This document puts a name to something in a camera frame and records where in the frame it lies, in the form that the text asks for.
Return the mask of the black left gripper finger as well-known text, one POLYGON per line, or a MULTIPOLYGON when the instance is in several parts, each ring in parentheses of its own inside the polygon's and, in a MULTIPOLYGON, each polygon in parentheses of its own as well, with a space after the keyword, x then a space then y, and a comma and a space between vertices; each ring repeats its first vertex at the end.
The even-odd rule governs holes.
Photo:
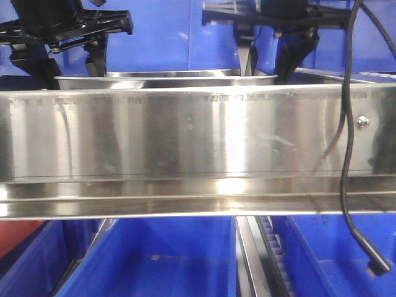
POLYGON ((83 45, 87 52, 85 67, 90 77, 104 77, 106 75, 107 34, 95 35, 93 40, 83 45))

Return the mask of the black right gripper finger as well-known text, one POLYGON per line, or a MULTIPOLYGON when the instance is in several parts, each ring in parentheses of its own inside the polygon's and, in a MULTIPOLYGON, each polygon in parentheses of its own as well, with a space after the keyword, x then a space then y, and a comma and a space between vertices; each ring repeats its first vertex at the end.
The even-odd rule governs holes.
POLYGON ((296 68, 317 48, 319 44, 318 30, 317 27, 301 27, 274 32, 274 37, 278 40, 273 70, 277 76, 274 80, 275 84, 286 84, 296 68))
POLYGON ((253 25, 234 25, 233 35, 239 54, 242 76, 253 76, 256 71, 258 52, 255 46, 253 25))

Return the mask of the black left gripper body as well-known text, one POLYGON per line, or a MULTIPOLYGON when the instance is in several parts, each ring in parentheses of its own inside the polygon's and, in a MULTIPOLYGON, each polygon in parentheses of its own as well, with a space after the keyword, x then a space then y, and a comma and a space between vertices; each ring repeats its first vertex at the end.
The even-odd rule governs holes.
POLYGON ((53 53, 133 33, 131 13, 84 9, 81 1, 11 1, 18 19, 1 24, 1 45, 48 45, 53 53))

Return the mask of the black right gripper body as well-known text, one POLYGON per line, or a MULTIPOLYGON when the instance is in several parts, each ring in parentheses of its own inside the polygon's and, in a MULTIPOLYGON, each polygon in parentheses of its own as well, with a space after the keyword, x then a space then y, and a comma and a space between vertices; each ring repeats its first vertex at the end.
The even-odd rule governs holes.
POLYGON ((309 1, 204 2, 202 25, 230 24, 236 39, 253 39, 256 26, 270 27, 275 38, 316 38, 320 28, 348 26, 351 10, 309 1))

